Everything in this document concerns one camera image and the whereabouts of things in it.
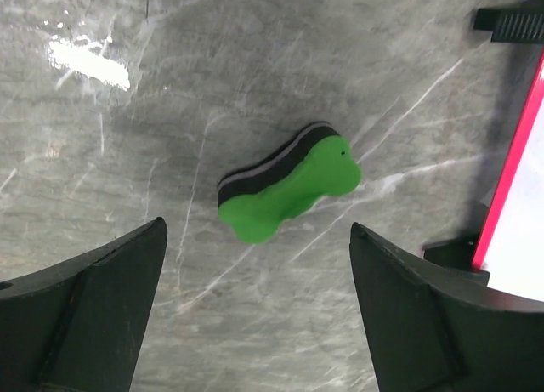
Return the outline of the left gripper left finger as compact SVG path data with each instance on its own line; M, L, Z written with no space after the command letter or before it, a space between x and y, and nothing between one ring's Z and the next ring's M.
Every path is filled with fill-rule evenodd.
M157 218L1 284L3 391L128 391L167 249Z

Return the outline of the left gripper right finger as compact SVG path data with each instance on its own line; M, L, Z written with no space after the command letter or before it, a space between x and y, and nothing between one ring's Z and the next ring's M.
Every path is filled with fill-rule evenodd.
M361 224L349 254L381 391L542 390L542 302L429 263Z

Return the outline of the pink framed whiteboard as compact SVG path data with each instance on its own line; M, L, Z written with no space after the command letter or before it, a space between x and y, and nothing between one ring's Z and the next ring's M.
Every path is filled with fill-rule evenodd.
M543 61L535 71L472 265L489 286L543 300Z

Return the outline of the green whiteboard eraser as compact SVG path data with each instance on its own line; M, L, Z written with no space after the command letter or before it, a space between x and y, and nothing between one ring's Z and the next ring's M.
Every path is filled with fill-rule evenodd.
M345 196L362 178L348 141L329 123L311 122L263 160L218 183L218 216L245 243L275 235L324 196Z

